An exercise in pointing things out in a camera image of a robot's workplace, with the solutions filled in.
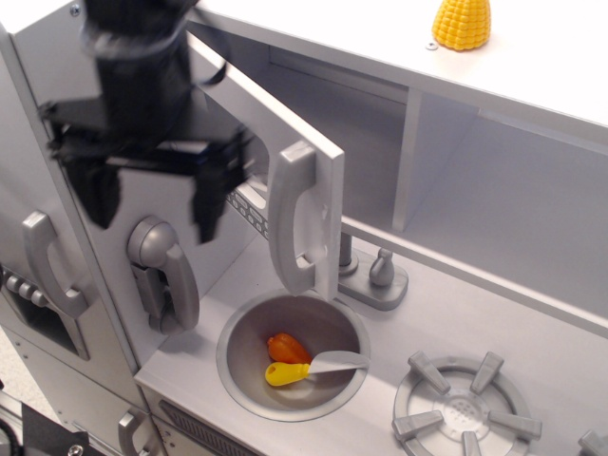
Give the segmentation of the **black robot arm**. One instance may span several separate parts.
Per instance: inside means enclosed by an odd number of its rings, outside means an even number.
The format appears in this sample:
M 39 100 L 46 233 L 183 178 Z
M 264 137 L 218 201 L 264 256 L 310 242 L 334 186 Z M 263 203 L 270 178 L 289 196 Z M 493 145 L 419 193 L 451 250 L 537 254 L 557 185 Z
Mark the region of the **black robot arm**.
M 199 240 L 215 237 L 227 195 L 247 178 L 243 126 L 206 107 L 204 90 L 226 76 L 192 76 L 191 1 L 89 1 L 81 31 L 94 60 L 98 97 L 40 107 L 51 157 L 88 217 L 107 228 L 121 202 L 123 168 L 190 176 Z

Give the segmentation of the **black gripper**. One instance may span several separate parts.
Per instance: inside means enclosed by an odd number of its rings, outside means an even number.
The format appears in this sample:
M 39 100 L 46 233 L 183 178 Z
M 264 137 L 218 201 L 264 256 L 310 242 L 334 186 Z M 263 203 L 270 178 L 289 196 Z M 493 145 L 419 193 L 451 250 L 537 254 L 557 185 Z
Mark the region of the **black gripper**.
M 245 127 L 203 105 L 205 88 L 218 85 L 228 66 L 222 60 L 211 78 L 196 81 L 185 45 L 99 56 L 101 95 L 41 105 L 51 156 L 94 224 L 110 227 L 121 203 L 119 171 L 130 168 L 194 177 L 199 242 L 215 238 L 227 196 L 249 177 L 251 164 Z

